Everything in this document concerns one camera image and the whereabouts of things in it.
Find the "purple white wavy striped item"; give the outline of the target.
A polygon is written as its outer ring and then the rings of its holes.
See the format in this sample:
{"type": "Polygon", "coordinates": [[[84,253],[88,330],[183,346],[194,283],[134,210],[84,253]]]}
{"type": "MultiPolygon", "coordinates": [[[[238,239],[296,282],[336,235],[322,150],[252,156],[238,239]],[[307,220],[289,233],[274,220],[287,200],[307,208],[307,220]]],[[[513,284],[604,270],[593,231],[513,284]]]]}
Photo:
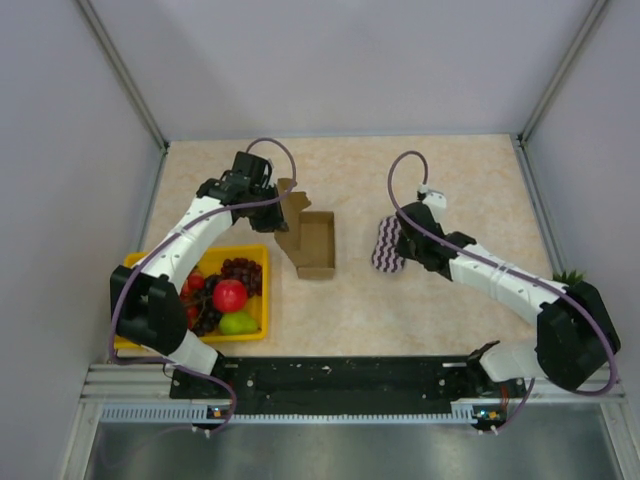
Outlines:
{"type": "Polygon", "coordinates": [[[386,274],[396,274],[405,267],[405,259],[397,252],[401,226],[392,215],[383,218],[377,230],[377,239],[371,255],[371,264],[375,270],[386,274]]]}

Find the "brown cardboard express box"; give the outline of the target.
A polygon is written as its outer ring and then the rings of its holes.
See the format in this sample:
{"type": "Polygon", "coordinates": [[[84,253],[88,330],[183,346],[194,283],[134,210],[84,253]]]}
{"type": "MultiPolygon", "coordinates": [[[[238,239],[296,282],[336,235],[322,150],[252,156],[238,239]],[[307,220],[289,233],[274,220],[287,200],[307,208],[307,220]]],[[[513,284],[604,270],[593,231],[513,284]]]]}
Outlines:
{"type": "Polygon", "coordinates": [[[305,191],[292,191],[281,200],[287,229],[276,231],[274,238],[299,279],[330,280],[336,270],[334,212],[312,210],[311,205],[305,191]]]}

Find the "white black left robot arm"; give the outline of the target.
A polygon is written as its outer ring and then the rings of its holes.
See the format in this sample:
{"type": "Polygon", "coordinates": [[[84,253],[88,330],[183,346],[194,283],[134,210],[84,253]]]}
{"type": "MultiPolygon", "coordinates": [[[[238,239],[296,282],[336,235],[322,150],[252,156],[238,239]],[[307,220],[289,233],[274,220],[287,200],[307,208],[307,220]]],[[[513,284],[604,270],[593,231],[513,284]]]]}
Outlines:
{"type": "Polygon", "coordinates": [[[227,374],[216,366],[219,354],[188,328],[180,299],[184,282],[213,242],[246,218],[260,233],[287,228],[272,163],[239,151],[219,178],[206,180],[189,207],[153,250],[132,267],[119,265],[110,277],[110,355],[117,336],[155,352],[158,362],[192,371],[192,384],[205,396],[226,387],[227,374]]]}

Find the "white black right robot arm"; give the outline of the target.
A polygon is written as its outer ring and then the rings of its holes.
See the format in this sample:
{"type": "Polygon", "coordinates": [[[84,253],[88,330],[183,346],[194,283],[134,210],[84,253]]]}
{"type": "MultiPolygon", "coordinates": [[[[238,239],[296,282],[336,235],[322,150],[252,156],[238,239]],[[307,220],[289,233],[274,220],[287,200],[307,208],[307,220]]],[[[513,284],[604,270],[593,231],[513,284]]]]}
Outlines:
{"type": "Polygon", "coordinates": [[[396,216],[401,257],[487,295],[535,329],[532,340],[494,341],[471,354],[477,364],[469,367],[466,380],[474,393],[487,396],[503,381],[538,377],[580,393],[604,365],[610,377],[603,389],[611,389],[618,378],[615,356],[621,343],[596,287],[584,280],[567,285],[536,277],[462,232],[446,234],[422,202],[402,207],[396,216]]]}

